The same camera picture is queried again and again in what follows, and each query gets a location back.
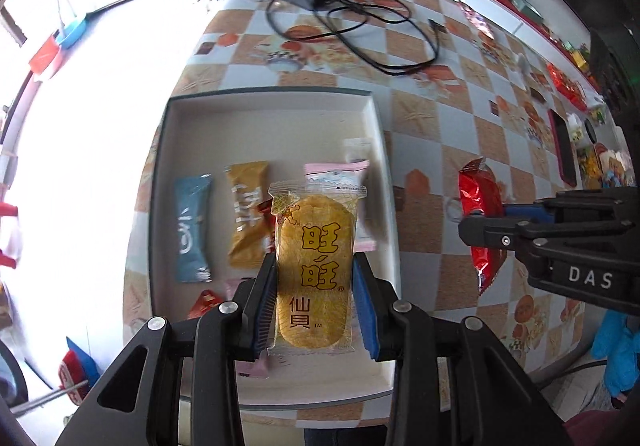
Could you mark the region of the yellow rice cracker packet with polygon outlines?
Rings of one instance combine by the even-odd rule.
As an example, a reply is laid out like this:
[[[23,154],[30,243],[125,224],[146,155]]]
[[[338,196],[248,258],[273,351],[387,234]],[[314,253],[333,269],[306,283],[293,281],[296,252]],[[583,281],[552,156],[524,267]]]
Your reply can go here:
[[[329,353],[352,342],[356,214],[308,181],[269,187],[276,218],[277,348]]]

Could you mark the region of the gold brown snack bar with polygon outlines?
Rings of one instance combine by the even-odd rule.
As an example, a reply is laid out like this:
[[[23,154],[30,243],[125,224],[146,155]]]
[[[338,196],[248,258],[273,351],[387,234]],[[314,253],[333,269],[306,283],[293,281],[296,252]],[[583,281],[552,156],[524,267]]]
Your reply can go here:
[[[234,216],[228,252],[232,268],[258,268],[270,248],[270,231],[257,210],[258,204],[266,199],[268,169],[267,161],[233,164],[226,169]]]

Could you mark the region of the red plastic stool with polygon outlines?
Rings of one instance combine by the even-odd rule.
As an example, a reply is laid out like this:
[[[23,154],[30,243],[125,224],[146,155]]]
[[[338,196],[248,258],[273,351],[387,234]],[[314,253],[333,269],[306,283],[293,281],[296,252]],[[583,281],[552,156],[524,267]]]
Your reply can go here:
[[[17,229],[18,208],[10,203],[1,202],[1,266],[15,269],[15,232]]]

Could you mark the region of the light blue snack bar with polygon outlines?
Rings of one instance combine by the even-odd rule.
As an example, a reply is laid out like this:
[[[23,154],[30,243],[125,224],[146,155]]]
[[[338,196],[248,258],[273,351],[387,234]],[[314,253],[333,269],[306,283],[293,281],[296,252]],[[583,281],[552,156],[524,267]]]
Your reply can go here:
[[[212,176],[179,178],[175,181],[175,215],[178,239],[177,280],[205,283],[212,280],[206,257],[207,210]]]

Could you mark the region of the pink white cookie packet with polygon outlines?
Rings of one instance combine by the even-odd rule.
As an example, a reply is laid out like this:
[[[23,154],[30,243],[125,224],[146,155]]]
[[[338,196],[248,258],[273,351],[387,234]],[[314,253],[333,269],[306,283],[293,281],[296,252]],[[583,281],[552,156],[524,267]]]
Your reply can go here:
[[[369,165],[368,160],[363,160],[352,163],[307,163],[304,166],[306,180],[312,184],[312,189],[340,201],[356,214],[356,252],[375,251],[378,246],[364,221],[364,198],[367,195],[364,180]]]

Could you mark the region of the large red snack bag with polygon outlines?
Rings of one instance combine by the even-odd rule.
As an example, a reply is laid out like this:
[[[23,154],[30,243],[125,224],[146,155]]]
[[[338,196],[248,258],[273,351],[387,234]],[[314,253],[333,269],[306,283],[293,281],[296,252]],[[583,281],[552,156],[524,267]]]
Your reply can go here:
[[[504,216],[500,188],[484,158],[469,161],[458,172],[458,190],[463,218],[458,226],[460,239],[471,248],[478,277],[478,293],[494,282],[506,260],[506,250],[497,240],[488,243],[486,223]]]

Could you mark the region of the small red snack packet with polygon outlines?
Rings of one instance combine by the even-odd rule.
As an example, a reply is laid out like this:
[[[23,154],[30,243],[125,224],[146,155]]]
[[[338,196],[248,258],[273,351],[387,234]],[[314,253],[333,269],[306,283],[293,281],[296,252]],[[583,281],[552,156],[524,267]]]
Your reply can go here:
[[[209,310],[217,307],[224,299],[220,297],[217,293],[212,290],[205,289],[203,290],[193,306],[189,310],[188,318],[189,319],[198,319],[204,316]]]

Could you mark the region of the red cased smartphone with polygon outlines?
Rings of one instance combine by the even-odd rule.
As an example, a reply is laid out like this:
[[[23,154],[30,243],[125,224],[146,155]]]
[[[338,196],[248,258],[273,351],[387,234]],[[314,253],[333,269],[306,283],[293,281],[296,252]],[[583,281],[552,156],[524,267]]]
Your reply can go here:
[[[553,110],[548,111],[548,117],[555,146],[555,154],[558,159],[559,175],[564,184],[571,188],[576,188],[577,177],[574,152],[566,122],[560,114],[557,114]]]

